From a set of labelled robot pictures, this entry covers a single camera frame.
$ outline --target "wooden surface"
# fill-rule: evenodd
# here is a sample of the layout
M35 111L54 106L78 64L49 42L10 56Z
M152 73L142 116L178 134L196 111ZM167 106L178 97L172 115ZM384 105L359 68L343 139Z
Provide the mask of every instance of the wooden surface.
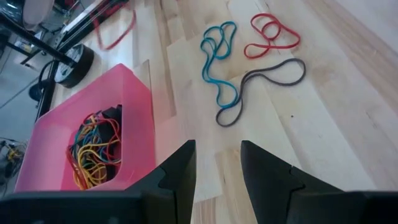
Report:
M113 50L96 36L82 42L96 52L89 75L75 88L57 85L59 105L102 73L124 63L152 90L157 162L187 139L197 140L197 187L192 223L255 223L244 186L239 148L248 139L343 190L398 189L398 17L396 1L371 0L136 0L137 26ZM250 18L270 12L301 36L299 47L248 60L243 48L262 43ZM101 25L105 44L127 27L123 9ZM308 76L281 88L254 80L232 128L215 123L216 88L201 79L203 31L233 20L238 32L230 58L211 73L236 85L248 70L284 59L304 60ZM294 41L283 34L276 41ZM271 75L294 80L289 65ZM224 100L232 93L224 92ZM227 113L230 120L236 110Z

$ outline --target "blue rubber band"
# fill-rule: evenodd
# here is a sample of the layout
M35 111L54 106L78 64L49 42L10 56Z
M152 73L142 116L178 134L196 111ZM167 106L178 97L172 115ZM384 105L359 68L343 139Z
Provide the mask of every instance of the blue rubber band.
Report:
M229 37L229 40L226 40L226 39L225 39L224 30L225 30L228 26L233 26L234 29L233 29L233 31L232 31L231 36ZM236 89L236 87L235 87L232 83L230 83L230 82L227 82L227 81L225 81L225 80L220 80L220 79L212 78L212 77L209 75L209 71L210 71L210 67L211 67L211 64L213 63L214 59L224 60L224 59L226 59L227 57L229 57L229 55L231 55L232 40L233 40L233 38L234 38L234 36L235 36L236 28L237 28L237 27L236 27L236 24L235 24L233 21L224 22L224 23L223 23L222 25L220 25L220 26L213 26L213 27L210 27L210 28L208 28L208 29L203 33L203 40L202 40L202 42L200 43L200 49L206 54L206 62L205 62L205 65L204 65L203 68L202 68L201 76L202 76L202 79L203 79L205 82L211 83L211 84L214 84L214 85L217 86L217 91L218 91L218 92L217 92L217 96L216 96L216 102L217 102L217 105L220 106L221 108L230 108L230 107L232 107L232 106L235 105L235 103L236 103L237 100L238 100L238 94L239 94L239 93L238 93L238 89ZM209 34L211 31L213 31L213 30L218 30L218 31L220 32L221 40L220 40L219 43L217 43L217 41L216 41L214 38L208 37L208 34ZM212 52L207 52L207 51L205 50L204 46L205 46L206 44L208 44L208 45L211 47ZM221 46L222 46L223 44L226 44L226 46L227 46L227 51L225 52L224 55L218 55L218 51L219 51L219 49L221 48ZM231 87L231 88L234 90L234 92L235 92L235 97L234 97L234 99L233 99L230 103L228 103L228 104L221 104L221 103L220 103L220 98L221 98L221 86L222 86L222 85L226 85L226 86L228 86L228 87Z

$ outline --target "black rubber band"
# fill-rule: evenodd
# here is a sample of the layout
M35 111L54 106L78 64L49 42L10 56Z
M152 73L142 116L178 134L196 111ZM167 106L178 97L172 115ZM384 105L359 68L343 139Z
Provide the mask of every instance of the black rubber band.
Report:
M294 82L290 82L290 83L281 83L281 82L272 80L271 78L269 78L269 77L267 77L266 75L262 74L262 72L269 72L269 71L273 71L273 70L275 70L275 69L278 69L278 68L284 66L285 64L287 64L287 63L289 63L289 62L297 62L297 63L301 64L301 66L303 67L303 74L301 75L301 77L300 77L298 80L296 80L296 81L294 81ZM279 85L279 86L294 86L294 85L299 84L301 81L303 81L303 79L304 79L306 73L307 73L307 70L306 70L306 68L305 68L305 63L304 63L304 61L301 60L301 59L298 59L298 58L290 58L290 59L287 59L287 60L283 61L282 63L280 63L280 64L278 64L278 65L275 65L275 66L273 66L273 67L262 68L262 69L256 69L256 70L251 70L250 72L247 72L247 74L245 74L245 75L243 76L243 78L242 78L242 81L241 81L241 90L240 90L240 92L239 92L238 99L236 99L236 101L232 104L231 107L229 107L229 108L222 108L222 109L219 110L219 112L217 112L217 115L216 115L216 122L217 122L217 124L220 125L221 127L228 128L228 127L231 127L232 125L234 125L236 122L238 122L238 120L239 120L240 117L242 116L242 111L243 111L243 90L244 90L244 85L245 85L250 79L255 78L255 77L262 77L262 78L265 78L266 80L270 81L271 83L276 84L276 85ZM221 124L221 123L220 123L220 115L221 115L224 111L226 111L226 110L228 110L228 109L231 109L231 108L234 108L240 101L241 101L241 109L239 110L239 113L238 113L238 115L236 116L236 118L235 118L231 123L229 123L229 124Z

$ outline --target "light wood board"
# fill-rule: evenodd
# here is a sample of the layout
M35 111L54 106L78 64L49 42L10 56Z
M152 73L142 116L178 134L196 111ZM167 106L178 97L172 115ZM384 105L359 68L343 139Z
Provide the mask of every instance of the light wood board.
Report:
M255 223L244 186L239 148L250 140L281 159L343 190L398 189L398 4L370 0L135 0L137 24L114 49L98 48L95 34L82 43L96 52L87 77L71 90L57 85L53 107L118 63L152 90L157 163L186 140L197 140L197 187L192 223ZM250 19L269 12L302 36L299 47L271 50L248 60L243 48L262 43ZM111 43L130 23L122 9L101 25ZM201 79L204 30L238 25L232 55L211 74L235 85L246 71L298 57L306 79L282 88L257 79L245 91L241 120L215 123L216 88ZM274 44L294 41L283 34ZM270 73L289 81L289 65ZM224 91L223 100L232 98ZM225 114L234 118L237 110Z

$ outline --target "pink container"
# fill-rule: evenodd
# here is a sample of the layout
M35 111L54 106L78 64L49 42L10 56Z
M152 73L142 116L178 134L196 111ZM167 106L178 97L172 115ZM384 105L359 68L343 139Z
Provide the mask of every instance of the pink container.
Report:
M124 190L155 168L150 90L119 64L35 124L15 192L78 190L65 151L90 113L122 104L121 165L115 178L90 190Z

